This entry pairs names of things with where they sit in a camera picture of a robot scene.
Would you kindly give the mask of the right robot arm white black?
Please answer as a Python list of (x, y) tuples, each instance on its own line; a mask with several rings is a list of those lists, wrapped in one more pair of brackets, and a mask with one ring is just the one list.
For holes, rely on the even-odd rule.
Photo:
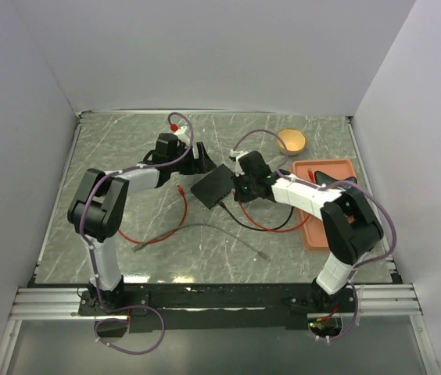
[(232, 150), (230, 160), (235, 162), (235, 201), (266, 199), (299, 209), (323, 223), (329, 256), (311, 283), (308, 298), (315, 309), (331, 310), (339, 303), (339, 294), (360, 258), (384, 237), (364, 193), (348, 180), (337, 187), (316, 185), (280, 169), (272, 171), (257, 151)]

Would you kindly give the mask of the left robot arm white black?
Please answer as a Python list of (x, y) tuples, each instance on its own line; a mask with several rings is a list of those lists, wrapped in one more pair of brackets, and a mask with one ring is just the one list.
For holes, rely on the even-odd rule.
[(163, 186), (173, 173), (204, 174), (216, 167), (202, 142), (194, 145), (187, 134), (175, 132), (160, 134), (155, 148), (135, 166), (106, 172), (95, 168), (85, 171), (67, 219), (81, 236), (90, 259), (89, 295), (106, 313), (118, 313), (125, 304), (116, 234), (127, 197)]

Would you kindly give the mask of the black network switch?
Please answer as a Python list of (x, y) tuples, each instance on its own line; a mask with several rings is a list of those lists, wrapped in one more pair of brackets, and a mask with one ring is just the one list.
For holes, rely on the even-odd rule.
[(194, 184), (190, 191), (205, 207), (212, 209), (234, 188), (233, 175), (233, 171), (222, 164)]

